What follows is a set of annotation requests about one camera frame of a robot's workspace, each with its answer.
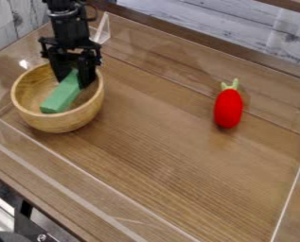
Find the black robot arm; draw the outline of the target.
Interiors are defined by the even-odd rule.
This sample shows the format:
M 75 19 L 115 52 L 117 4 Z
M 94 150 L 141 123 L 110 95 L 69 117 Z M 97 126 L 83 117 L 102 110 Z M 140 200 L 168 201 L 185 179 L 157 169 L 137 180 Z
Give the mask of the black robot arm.
M 90 39 L 89 23 L 98 15 L 87 16 L 85 0 L 42 0 L 54 31 L 53 37 L 41 37 L 41 57 L 47 59 L 58 82 L 77 71 L 78 84 L 85 89 L 97 78 L 102 65 L 102 46 Z

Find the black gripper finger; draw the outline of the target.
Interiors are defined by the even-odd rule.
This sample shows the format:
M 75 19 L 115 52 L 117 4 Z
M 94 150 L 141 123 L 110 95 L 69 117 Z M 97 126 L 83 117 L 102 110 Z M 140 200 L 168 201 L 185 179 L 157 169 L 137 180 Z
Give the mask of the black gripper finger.
M 62 82 L 71 72 L 70 54 L 67 52 L 61 51 L 59 49 L 50 49 L 49 61 L 50 61 L 58 82 Z
M 95 80 L 95 56 L 81 55 L 78 59 L 79 86 L 85 89 Z

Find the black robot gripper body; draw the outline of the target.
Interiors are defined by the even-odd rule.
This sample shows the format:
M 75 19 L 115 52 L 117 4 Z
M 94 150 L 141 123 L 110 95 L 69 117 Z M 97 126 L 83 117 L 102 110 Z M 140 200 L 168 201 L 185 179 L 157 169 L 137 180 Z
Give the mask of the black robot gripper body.
M 69 66 L 73 62 L 82 66 L 102 63 L 101 45 L 90 40 L 89 23 L 97 17 L 87 17 L 85 10 L 49 10 L 54 31 L 53 37 L 38 39 L 41 56 L 53 66 Z

